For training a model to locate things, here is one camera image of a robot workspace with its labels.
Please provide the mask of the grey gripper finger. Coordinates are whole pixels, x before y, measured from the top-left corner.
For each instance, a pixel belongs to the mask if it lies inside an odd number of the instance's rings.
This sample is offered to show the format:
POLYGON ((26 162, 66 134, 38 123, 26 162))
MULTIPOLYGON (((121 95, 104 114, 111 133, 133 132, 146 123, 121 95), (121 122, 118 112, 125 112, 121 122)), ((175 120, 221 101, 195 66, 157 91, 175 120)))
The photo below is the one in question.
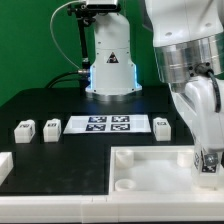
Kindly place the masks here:
POLYGON ((205 158, 205 164, 207 166, 215 166, 218 164, 218 154, 217 153, 206 154, 204 156, 204 158, 205 158))

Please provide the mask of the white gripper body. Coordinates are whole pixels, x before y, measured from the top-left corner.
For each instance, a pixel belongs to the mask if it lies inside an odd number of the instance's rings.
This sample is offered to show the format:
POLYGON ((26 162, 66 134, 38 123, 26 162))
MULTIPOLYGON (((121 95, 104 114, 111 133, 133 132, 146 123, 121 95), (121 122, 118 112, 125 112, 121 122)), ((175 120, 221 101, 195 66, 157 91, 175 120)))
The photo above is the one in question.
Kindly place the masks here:
POLYGON ((171 92, 174 105, 190 129, 195 143, 206 152, 224 152, 224 80, 217 80, 221 111, 215 111, 212 81, 198 76, 185 85, 183 93, 171 92))

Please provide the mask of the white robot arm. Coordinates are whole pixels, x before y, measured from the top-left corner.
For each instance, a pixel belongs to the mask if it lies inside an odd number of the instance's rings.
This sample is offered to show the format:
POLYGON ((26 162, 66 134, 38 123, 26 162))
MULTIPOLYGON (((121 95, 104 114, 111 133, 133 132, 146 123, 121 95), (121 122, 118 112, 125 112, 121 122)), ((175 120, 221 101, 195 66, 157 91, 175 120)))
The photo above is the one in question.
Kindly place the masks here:
MULTIPOLYGON (((195 159, 205 166, 224 152, 224 0, 140 0, 153 31, 159 78, 170 87, 177 111, 195 139, 195 159)), ((91 97, 121 98, 137 92, 130 53, 130 26, 118 0, 86 0, 93 14, 96 58, 91 97)))

